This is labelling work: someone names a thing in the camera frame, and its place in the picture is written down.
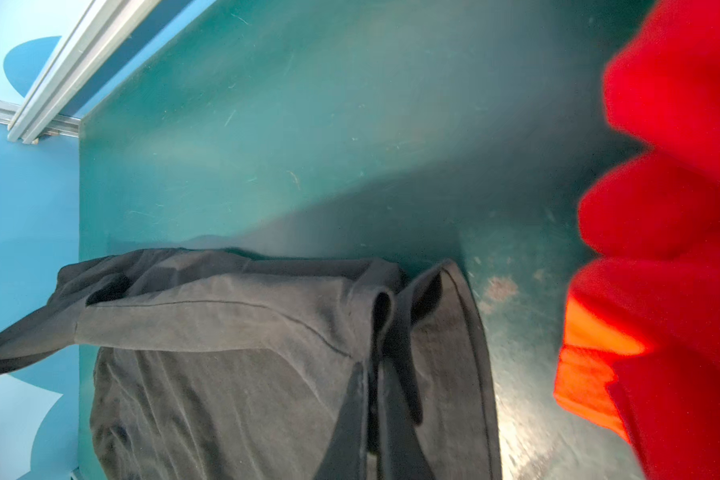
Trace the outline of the black t shirt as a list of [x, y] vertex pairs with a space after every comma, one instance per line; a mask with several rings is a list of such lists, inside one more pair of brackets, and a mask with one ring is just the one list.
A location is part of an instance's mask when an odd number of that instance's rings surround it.
[[480, 315], [458, 265], [414, 278], [381, 259], [264, 260], [145, 249], [62, 268], [0, 333], [0, 375], [98, 350], [90, 430], [110, 479], [314, 479], [351, 371], [392, 361], [434, 479], [502, 475]]

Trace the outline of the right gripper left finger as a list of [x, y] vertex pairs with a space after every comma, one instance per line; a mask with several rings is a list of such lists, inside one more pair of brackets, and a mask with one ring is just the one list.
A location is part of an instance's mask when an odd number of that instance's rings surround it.
[[367, 477], [368, 417], [368, 375], [364, 365], [356, 363], [315, 480], [363, 480]]

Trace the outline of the back aluminium frame rail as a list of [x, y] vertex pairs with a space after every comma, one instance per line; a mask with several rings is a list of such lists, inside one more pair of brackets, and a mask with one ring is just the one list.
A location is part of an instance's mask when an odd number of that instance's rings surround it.
[[[8, 125], [13, 119], [18, 109], [19, 106], [17, 104], [0, 100], [0, 124]], [[40, 136], [66, 136], [78, 138], [79, 126], [79, 119], [65, 115], [57, 115], [44, 128]]]

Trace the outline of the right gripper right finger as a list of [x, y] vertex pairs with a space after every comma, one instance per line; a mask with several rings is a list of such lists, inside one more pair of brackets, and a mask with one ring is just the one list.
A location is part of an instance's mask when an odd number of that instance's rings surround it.
[[434, 479], [422, 452], [401, 382], [391, 360], [378, 369], [378, 470], [381, 479]]

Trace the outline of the red t shirt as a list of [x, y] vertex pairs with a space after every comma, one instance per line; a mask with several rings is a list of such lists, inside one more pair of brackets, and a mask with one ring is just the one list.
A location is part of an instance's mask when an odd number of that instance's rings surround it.
[[720, 1], [661, 1], [607, 66], [646, 151], [581, 199], [554, 396], [649, 479], [720, 479]]

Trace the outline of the left aluminium frame post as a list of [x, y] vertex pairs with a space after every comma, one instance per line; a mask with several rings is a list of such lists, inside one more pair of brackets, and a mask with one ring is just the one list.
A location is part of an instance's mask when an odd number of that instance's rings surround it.
[[158, 0], [90, 2], [8, 123], [7, 139], [33, 143], [158, 4]]

